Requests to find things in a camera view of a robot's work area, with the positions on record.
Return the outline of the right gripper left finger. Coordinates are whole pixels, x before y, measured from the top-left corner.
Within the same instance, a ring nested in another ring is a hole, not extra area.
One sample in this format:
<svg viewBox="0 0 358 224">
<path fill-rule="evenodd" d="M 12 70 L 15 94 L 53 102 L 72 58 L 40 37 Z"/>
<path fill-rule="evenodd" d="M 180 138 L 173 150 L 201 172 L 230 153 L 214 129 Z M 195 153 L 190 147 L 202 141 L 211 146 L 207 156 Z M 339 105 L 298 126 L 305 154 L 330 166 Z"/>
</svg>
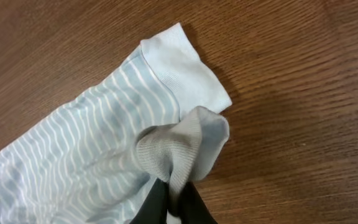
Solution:
<svg viewBox="0 0 358 224">
<path fill-rule="evenodd" d="M 130 224 L 166 224 L 167 212 L 168 184 L 157 179 Z"/>
</svg>

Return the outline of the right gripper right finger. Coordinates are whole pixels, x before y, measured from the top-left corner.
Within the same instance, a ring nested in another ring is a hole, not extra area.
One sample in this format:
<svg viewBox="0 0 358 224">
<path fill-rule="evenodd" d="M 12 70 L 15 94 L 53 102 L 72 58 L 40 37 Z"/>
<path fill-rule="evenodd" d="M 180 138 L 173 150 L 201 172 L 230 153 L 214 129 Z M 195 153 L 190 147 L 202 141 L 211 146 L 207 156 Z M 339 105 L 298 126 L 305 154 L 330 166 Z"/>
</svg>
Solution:
<svg viewBox="0 0 358 224">
<path fill-rule="evenodd" d="M 181 191 L 177 209 L 182 224 L 218 224 L 192 182 L 188 182 Z"/>
</svg>

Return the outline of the light blue striped baby pants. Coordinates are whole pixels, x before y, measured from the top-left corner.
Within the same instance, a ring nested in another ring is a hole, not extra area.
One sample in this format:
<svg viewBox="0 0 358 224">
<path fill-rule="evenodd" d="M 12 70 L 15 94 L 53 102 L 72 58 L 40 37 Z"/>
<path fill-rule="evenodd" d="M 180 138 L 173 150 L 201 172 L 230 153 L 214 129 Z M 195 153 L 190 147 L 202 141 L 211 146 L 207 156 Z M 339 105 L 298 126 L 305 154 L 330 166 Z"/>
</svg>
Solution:
<svg viewBox="0 0 358 224">
<path fill-rule="evenodd" d="M 229 139 L 232 101 L 182 26 L 0 151 L 0 223 L 129 223 L 156 181 L 175 203 Z"/>
</svg>

